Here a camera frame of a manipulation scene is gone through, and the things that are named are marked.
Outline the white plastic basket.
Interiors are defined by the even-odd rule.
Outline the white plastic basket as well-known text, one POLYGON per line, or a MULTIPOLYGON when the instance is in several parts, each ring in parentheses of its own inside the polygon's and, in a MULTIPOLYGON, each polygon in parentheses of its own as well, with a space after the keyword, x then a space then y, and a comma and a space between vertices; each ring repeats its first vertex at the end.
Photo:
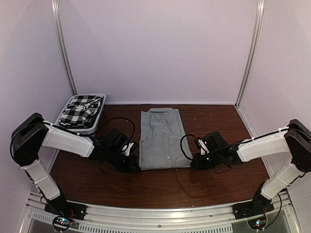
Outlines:
POLYGON ((94 134, 104 111, 106 94, 72 96, 57 117, 54 125, 74 133, 94 134))

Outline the grey long sleeve shirt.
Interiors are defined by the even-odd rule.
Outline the grey long sleeve shirt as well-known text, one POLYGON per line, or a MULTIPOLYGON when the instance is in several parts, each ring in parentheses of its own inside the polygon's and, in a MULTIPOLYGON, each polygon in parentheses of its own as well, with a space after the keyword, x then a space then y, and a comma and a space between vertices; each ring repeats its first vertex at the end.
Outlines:
POLYGON ((142 170, 187 168, 180 140, 185 135, 178 109, 151 108, 140 115, 139 166, 142 170))

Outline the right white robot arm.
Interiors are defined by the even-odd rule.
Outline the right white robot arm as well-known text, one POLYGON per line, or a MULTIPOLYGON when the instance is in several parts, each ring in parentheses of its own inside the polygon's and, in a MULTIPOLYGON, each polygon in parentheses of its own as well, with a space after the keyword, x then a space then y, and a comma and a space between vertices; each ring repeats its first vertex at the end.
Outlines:
POLYGON ((285 127, 232 144, 218 131, 196 140, 201 150, 190 160, 190 167, 209 170, 224 165, 232 167, 258 158, 287 154, 288 162, 258 189, 249 203, 253 214, 260 214, 281 190, 311 170, 311 131, 297 119, 285 127))

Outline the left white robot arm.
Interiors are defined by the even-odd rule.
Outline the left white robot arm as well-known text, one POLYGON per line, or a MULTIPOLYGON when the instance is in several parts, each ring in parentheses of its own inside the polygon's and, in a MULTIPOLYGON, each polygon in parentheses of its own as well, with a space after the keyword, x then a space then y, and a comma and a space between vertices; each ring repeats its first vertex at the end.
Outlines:
POLYGON ((14 129, 9 150, 13 161, 51 201, 51 208, 64 216, 70 211, 70 205, 61 198, 61 189, 42 162, 41 152, 65 151, 82 158, 108 162, 118 172, 136 173, 141 171, 135 155, 137 146, 117 128, 103 137, 84 135, 64 129, 44 120, 40 113, 34 113, 14 129))

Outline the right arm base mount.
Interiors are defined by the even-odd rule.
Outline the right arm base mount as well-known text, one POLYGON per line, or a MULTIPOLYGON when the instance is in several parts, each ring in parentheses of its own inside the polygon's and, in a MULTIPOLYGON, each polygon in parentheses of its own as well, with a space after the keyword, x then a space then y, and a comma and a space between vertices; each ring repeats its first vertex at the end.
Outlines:
POLYGON ((262 204, 259 201, 236 203, 232 206, 235 219, 246 218, 250 229, 254 231, 264 230, 268 225, 267 213, 274 210, 271 203, 262 204))

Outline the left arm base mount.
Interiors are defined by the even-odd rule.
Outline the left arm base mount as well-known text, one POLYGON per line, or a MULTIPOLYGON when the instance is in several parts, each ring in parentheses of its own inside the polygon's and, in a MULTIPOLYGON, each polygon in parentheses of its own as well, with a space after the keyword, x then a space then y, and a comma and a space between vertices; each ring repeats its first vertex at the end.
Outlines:
POLYGON ((67 202, 64 210, 60 210, 53 207, 51 204, 46 203, 44 211, 55 215, 52 219, 52 227, 57 232, 64 232, 70 227, 76 226, 78 220, 84 220, 86 206, 84 204, 67 202))

